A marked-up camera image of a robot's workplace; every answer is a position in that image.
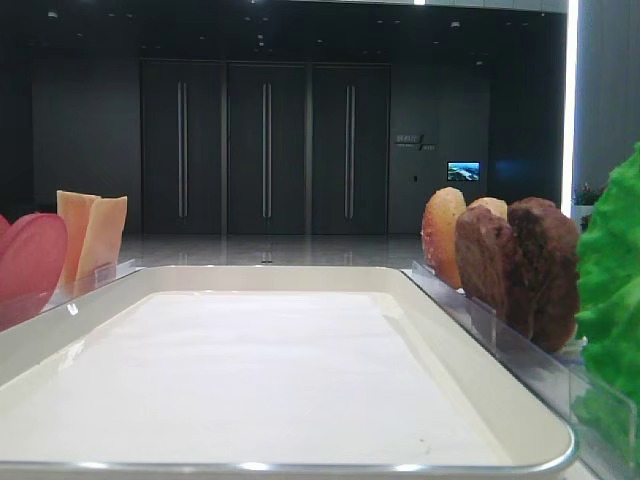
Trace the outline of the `bread slice front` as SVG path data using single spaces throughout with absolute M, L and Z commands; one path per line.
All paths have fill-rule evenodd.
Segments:
M 445 187 L 431 196 L 422 219 L 421 239 L 426 264 L 455 290 L 461 287 L 455 257 L 455 227 L 465 210 L 462 192 Z

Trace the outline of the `bread slice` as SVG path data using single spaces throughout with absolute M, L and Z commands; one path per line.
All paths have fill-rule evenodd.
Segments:
M 493 215 L 496 215 L 504 220 L 507 220 L 508 205 L 504 200 L 494 197 L 482 197 L 473 201 L 469 208 L 482 206 L 491 211 Z
M 431 196 L 422 219 L 421 239 L 426 264 L 455 290 L 461 287 L 455 257 L 455 227 L 465 210 L 462 192 L 445 187 Z

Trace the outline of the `brown meat patty left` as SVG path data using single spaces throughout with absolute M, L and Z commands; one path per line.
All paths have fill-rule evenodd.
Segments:
M 455 259 L 462 289 L 491 307 L 501 320 L 506 319 L 514 258 L 514 234 L 504 218 L 482 205 L 468 207 L 458 217 Z

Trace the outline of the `bread slice rear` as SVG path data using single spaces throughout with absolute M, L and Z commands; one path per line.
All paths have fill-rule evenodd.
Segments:
M 504 200 L 494 197 L 482 197 L 473 201 L 469 208 L 482 206 L 491 211 L 493 215 L 496 215 L 504 220 L 507 220 L 508 205 Z

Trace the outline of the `orange cheese slice front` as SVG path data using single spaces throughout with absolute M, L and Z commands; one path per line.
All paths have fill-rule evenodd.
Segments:
M 128 197 L 99 198 L 91 206 L 76 279 L 97 269 L 115 265 L 126 223 Z

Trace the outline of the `orange cheese slice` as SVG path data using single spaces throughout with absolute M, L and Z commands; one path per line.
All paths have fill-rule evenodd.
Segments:
M 91 206 L 76 279 L 97 269 L 115 265 L 126 223 L 128 197 L 99 198 Z
M 56 192 L 57 214 L 64 220 L 68 236 L 65 261 L 58 282 L 59 287 L 75 282 L 91 207 L 98 199 L 97 195 L 63 190 Z

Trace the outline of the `orange cheese slice rear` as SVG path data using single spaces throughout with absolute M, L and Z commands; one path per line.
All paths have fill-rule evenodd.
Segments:
M 98 199 L 97 195 L 63 190 L 56 192 L 57 214 L 64 220 L 68 236 L 65 261 L 58 282 L 59 287 L 75 282 L 91 207 Z

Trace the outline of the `red tomato slice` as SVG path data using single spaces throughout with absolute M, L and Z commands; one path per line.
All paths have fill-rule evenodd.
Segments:
M 7 248 L 9 240 L 11 224 L 3 215 L 0 215 L 0 253 L 3 253 Z
M 1 302 L 52 292 L 65 263 L 68 234 L 53 213 L 20 217 L 1 236 Z

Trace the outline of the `green lettuce leaf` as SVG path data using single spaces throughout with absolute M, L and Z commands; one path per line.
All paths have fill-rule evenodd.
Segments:
M 576 412 L 639 464 L 639 147 L 614 168 L 578 243 L 578 332 L 601 385 Z

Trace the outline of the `dark triple door panel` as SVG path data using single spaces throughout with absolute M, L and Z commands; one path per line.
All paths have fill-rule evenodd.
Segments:
M 389 94 L 380 65 L 144 61 L 144 230 L 384 234 Z

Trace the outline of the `clear acrylic rack left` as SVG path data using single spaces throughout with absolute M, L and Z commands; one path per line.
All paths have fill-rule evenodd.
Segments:
M 76 316 L 79 313 L 78 298 L 142 269 L 143 267 L 137 259 L 100 266 L 73 283 L 57 286 L 38 315 L 58 307 L 64 307 L 71 316 Z

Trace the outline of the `clear acrylic rack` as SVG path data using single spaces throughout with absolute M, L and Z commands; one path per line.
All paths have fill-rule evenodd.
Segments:
M 137 259 L 100 266 L 73 283 L 57 286 L 38 315 L 58 307 L 64 307 L 71 316 L 76 316 L 79 313 L 78 298 L 142 269 L 143 267 Z
M 447 286 L 429 267 L 414 262 L 406 273 L 518 381 L 574 427 L 579 462 L 591 477 L 639 477 L 639 407 L 586 370 L 584 339 L 548 354 L 499 321 L 481 301 Z

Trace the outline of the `potted plant in background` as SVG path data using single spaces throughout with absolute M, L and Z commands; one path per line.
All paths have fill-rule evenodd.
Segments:
M 573 190 L 573 204 L 575 206 L 593 206 L 605 189 L 606 187 L 592 187 L 588 182 L 578 185 Z

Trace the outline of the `clear acrylic rack right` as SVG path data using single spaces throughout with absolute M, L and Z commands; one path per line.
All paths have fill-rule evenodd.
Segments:
M 518 381 L 574 427 L 579 462 L 591 477 L 639 477 L 639 407 L 586 370 L 584 339 L 548 354 L 499 321 L 481 301 L 447 286 L 429 267 L 414 262 L 406 273 Z

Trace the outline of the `small wall screen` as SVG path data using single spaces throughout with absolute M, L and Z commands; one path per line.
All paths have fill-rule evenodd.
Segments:
M 479 162 L 448 162 L 447 180 L 476 182 L 480 180 Z

